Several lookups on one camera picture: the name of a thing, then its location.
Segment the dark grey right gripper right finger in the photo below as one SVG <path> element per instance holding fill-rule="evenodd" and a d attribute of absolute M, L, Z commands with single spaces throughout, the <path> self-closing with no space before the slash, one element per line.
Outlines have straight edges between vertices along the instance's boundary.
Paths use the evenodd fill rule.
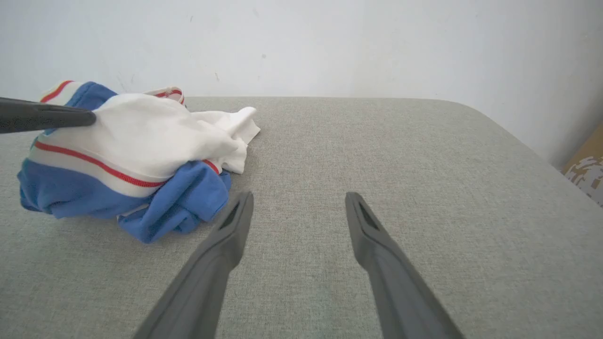
<path fill-rule="evenodd" d="M 357 262 L 366 270 L 385 339 L 461 339 L 463 334 L 364 198 L 345 196 Z"/>

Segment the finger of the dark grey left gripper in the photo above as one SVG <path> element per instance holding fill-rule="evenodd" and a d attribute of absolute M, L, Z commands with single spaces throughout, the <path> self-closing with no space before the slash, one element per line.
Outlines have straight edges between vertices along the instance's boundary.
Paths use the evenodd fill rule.
<path fill-rule="evenodd" d="M 2 134 L 84 127 L 96 122 L 96 115 L 86 109 L 48 105 L 21 99 L 0 99 Z"/>

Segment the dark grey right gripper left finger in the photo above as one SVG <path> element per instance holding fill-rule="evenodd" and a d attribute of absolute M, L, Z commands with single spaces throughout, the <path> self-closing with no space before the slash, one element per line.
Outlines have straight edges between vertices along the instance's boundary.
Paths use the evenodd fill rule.
<path fill-rule="evenodd" d="M 243 257 L 254 196 L 243 192 L 190 255 L 134 334 L 136 339 L 213 339 L 228 277 Z"/>

